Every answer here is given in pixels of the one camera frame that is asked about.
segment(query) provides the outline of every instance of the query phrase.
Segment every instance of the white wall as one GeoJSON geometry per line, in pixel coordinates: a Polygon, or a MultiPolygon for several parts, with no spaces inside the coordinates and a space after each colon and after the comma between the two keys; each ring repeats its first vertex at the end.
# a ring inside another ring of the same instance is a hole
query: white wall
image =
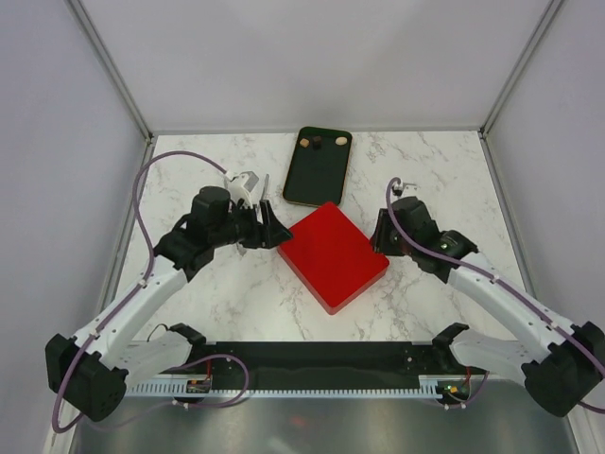
{"type": "MultiPolygon", "coordinates": [[[[601,327],[604,23],[602,0],[567,2],[489,136],[539,295],[601,327]]],[[[590,401],[605,406],[605,384],[590,401]]]]}
{"type": "Polygon", "coordinates": [[[548,0],[83,0],[149,126],[479,127],[548,0]]]}
{"type": "Polygon", "coordinates": [[[44,346],[93,315],[144,141],[61,0],[0,6],[0,451],[38,453],[44,346]]]}

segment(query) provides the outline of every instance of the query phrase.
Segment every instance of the purple cable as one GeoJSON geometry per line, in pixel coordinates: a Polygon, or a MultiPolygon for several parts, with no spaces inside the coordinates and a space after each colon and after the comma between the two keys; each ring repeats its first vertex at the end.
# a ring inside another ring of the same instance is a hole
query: purple cable
{"type": "MultiPolygon", "coordinates": [[[[557,333],[559,333],[561,336],[563,336],[563,338],[566,341],[569,341],[584,356],[586,356],[588,358],[588,360],[593,363],[593,365],[595,366],[595,368],[598,370],[598,372],[602,376],[605,376],[605,366],[603,366],[603,364],[601,364],[601,362],[586,347],[584,347],[584,345],[582,345],[581,343],[579,343],[576,339],[574,339],[571,335],[567,334],[564,330],[562,330],[557,325],[553,326],[552,325],[553,320],[550,317],[548,317],[548,315],[544,314],[525,295],[523,295],[521,292],[517,291],[510,284],[508,284],[508,283],[506,283],[504,281],[501,281],[500,279],[498,279],[494,274],[490,273],[489,271],[485,271],[485,270],[481,269],[480,267],[477,267],[477,266],[472,265],[470,263],[466,263],[466,262],[463,262],[461,260],[456,260],[456,258],[448,257],[447,255],[443,255],[441,253],[435,253],[435,252],[433,252],[433,251],[431,251],[429,249],[426,249],[425,247],[421,246],[416,241],[414,241],[406,233],[406,231],[401,227],[401,225],[399,225],[399,221],[395,217],[395,213],[393,211],[393,207],[392,207],[392,204],[390,202],[390,194],[392,192],[392,187],[394,185],[396,185],[396,184],[401,184],[401,179],[395,177],[395,178],[393,178],[393,179],[390,180],[389,185],[387,186],[387,195],[386,195],[387,210],[389,210],[389,217],[390,217],[391,222],[395,226],[395,229],[397,229],[397,232],[399,232],[399,235],[401,235],[403,237],[403,239],[408,244],[410,244],[414,249],[416,249],[417,251],[420,251],[421,253],[425,253],[426,255],[429,255],[429,256],[434,257],[434,258],[438,258],[439,260],[443,260],[445,262],[452,263],[454,265],[466,268],[468,270],[472,270],[474,272],[477,272],[477,273],[481,274],[482,276],[487,277],[491,281],[494,281],[498,286],[500,286],[505,291],[507,291],[508,293],[510,293],[512,296],[514,296],[517,300],[519,300],[531,312],[533,312],[534,314],[536,314],[541,320],[543,320],[545,323],[551,325],[553,327],[553,329],[557,333]]],[[[597,412],[597,413],[600,413],[600,414],[605,414],[605,409],[600,409],[600,408],[597,408],[597,407],[593,407],[592,405],[585,404],[583,402],[580,402],[579,405],[581,407],[584,407],[587,410],[591,410],[591,411],[594,411],[594,412],[597,412]]]]}
{"type": "MultiPolygon", "coordinates": [[[[246,367],[246,364],[244,364],[244,362],[240,358],[234,357],[233,355],[225,355],[225,354],[209,355],[204,358],[196,359],[195,361],[192,361],[188,364],[183,364],[182,366],[173,367],[172,369],[169,369],[168,372],[187,369],[189,367],[197,366],[198,364],[201,364],[202,362],[210,361],[212,359],[227,359],[229,361],[236,362],[242,368],[242,371],[244,371],[244,387],[235,397],[232,397],[231,399],[226,400],[225,402],[218,402],[216,404],[209,404],[209,403],[189,404],[188,407],[192,407],[192,408],[196,408],[196,409],[205,409],[205,408],[219,408],[220,409],[220,408],[224,408],[224,407],[229,407],[229,406],[237,403],[248,390],[248,387],[250,386],[250,373],[248,372],[248,368],[246,367]]],[[[114,430],[118,430],[119,428],[122,428],[124,426],[127,426],[128,424],[130,424],[138,419],[141,419],[141,418],[147,416],[148,414],[152,413],[155,410],[158,410],[158,409],[161,409],[161,408],[167,407],[167,406],[172,406],[172,405],[178,405],[180,407],[183,407],[183,403],[181,403],[181,402],[174,401],[174,400],[172,400],[172,401],[168,400],[168,401],[160,402],[156,405],[153,405],[153,406],[149,407],[147,410],[143,411],[142,413],[136,414],[136,415],[132,416],[131,418],[129,418],[125,421],[122,421],[121,423],[114,424],[112,426],[100,426],[100,425],[97,425],[97,424],[91,423],[91,422],[88,422],[88,425],[92,429],[99,431],[99,432],[111,432],[114,430]]]]}
{"type": "MultiPolygon", "coordinates": [[[[141,201],[137,197],[137,192],[138,192],[137,189],[139,187],[139,183],[141,181],[142,176],[144,174],[147,174],[147,171],[149,170],[151,165],[153,165],[154,163],[157,163],[161,159],[167,158],[169,156],[191,156],[194,158],[198,158],[198,159],[201,159],[202,161],[210,164],[211,166],[215,167],[219,172],[221,172],[223,174],[227,173],[227,170],[225,170],[221,165],[217,164],[213,160],[206,158],[205,156],[202,156],[200,154],[196,154],[192,151],[184,151],[184,150],[169,151],[167,153],[160,154],[160,155],[150,159],[148,163],[146,163],[145,165],[143,165],[141,167],[139,172],[136,174],[136,177],[134,178],[134,184],[132,185],[132,210],[134,211],[134,219],[136,220],[136,222],[139,224],[139,227],[141,228],[141,233],[143,234],[145,244],[147,245],[147,252],[149,254],[149,259],[147,261],[147,268],[142,277],[143,281],[146,281],[149,278],[149,276],[151,275],[151,271],[153,270],[153,264],[154,264],[154,256],[153,256],[153,244],[151,243],[151,238],[149,236],[149,232],[147,231],[147,228],[145,227],[145,224],[143,222],[143,218],[141,217],[141,210],[139,207],[139,204],[141,201]]],[[[126,297],[116,307],[113,308],[113,310],[107,315],[107,317],[105,317],[105,319],[103,319],[96,326],[96,332],[100,333],[103,330],[103,328],[105,328],[105,326],[107,326],[107,324],[113,319],[113,317],[115,317],[117,315],[117,313],[120,312],[120,310],[122,310],[124,308],[124,306],[129,303],[129,301],[134,297],[134,295],[137,294],[137,292],[141,288],[142,287],[140,285],[137,285],[136,287],[134,287],[129,292],[129,294],[126,295],[126,297]]],[[[71,379],[72,375],[74,374],[74,371],[76,370],[76,367],[78,366],[79,361],[81,360],[82,356],[84,355],[84,352],[86,352],[86,349],[91,345],[91,343],[93,343],[94,340],[95,340],[95,336],[93,334],[91,334],[88,337],[88,339],[82,344],[82,346],[79,348],[78,352],[74,356],[74,359],[72,359],[72,362],[69,365],[69,367],[67,368],[67,372],[65,373],[65,376],[63,377],[63,380],[60,383],[59,390],[57,391],[57,398],[55,399],[55,404],[53,405],[53,414],[52,414],[52,418],[51,418],[51,426],[52,426],[53,430],[57,433],[65,433],[67,430],[69,430],[73,426],[75,426],[80,419],[82,419],[82,413],[81,413],[78,416],[76,416],[76,418],[74,418],[74,420],[71,423],[69,423],[67,426],[61,427],[60,423],[59,423],[59,412],[61,410],[61,402],[63,400],[63,397],[65,396],[65,390],[67,389],[67,383],[69,383],[69,380],[71,379]]]]}

